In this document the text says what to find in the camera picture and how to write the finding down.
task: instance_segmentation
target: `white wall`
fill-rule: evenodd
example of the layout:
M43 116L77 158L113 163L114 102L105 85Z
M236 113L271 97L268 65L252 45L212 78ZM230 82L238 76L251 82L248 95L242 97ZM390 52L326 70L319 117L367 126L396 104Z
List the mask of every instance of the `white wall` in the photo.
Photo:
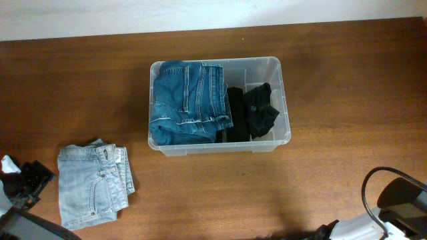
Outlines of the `white wall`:
M427 0L0 0L0 40L427 15Z

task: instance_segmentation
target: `wire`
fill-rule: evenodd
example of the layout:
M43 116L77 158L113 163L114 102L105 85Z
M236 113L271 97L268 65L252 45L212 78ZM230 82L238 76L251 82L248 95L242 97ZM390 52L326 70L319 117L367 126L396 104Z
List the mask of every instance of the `wire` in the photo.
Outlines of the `wire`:
M366 212L368 213L369 217L372 220L374 220L374 222L376 222L376 224L378 224L382 228L382 230L384 230L384 235L380 239L380 240L383 240L383 239L386 239L388 237L387 228L386 228L386 226L384 226L384 224L382 224L380 222L380 220L378 220L374 216L374 214L372 214L371 210L369 210L368 203L366 202L366 196L365 196L366 184L368 183L369 178L372 176L372 174L374 174L377 171L381 171L381 170L390 171L392 173L395 173L395 174L403 177L405 180L417 185L419 188L421 188L425 192L427 192L427 185L425 185L422 182L420 182L419 180L409 176L408 174L406 174L402 171L399 171L397 169L394 169L392 167L376 167L367 174L367 176L365 177L365 180L363 180L363 184L362 184L362 202L363 202L363 206L365 207Z

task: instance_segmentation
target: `blue jeans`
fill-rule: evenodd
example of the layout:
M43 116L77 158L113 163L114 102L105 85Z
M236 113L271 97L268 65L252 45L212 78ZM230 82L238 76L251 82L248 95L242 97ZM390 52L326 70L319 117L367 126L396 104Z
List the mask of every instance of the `blue jeans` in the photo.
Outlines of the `blue jeans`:
M168 61L153 83L149 130L158 145L215 143L233 127L222 66Z
M69 230L117 220L135 192L126 148L100 139L62 149L58 169L61 224Z

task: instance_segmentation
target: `wooden table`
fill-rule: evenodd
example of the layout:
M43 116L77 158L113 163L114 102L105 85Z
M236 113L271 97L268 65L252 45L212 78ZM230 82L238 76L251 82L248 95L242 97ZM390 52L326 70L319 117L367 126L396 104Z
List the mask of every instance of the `wooden table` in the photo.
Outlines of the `wooden table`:
M275 56L291 141L271 153L168 158L147 144L149 67ZM362 180L427 180L427 28L421 18L0 43L0 154L58 173L69 144L125 146L136 193L83 239L247 239L365 212ZM377 173L375 206L396 176ZM58 181L30 211L60 224Z

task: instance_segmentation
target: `clear plastic container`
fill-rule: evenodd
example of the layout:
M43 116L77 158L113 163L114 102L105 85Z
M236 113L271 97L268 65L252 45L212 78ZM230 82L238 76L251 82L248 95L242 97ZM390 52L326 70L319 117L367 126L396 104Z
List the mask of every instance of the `clear plastic container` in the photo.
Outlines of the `clear plastic container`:
M275 57L250 57L244 59L200 60L206 63L220 64L224 67L224 81L228 87L239 87L247 92L254 87L269 83L272 88L270 95L272 106L280 114L274 121L274 127L263 137L257 137L241 143L209 143L191 145L159 146L148 132L148 145L166 156L182 156L193 153L222 153L235 151L269 152L277 146L289 142L291 128L289 125L288 109L286 107L285 89L283 86L282 68L279 59ZM149 122L153 107L153 82L159 75L163 61L153 63L150 68L149 82Z

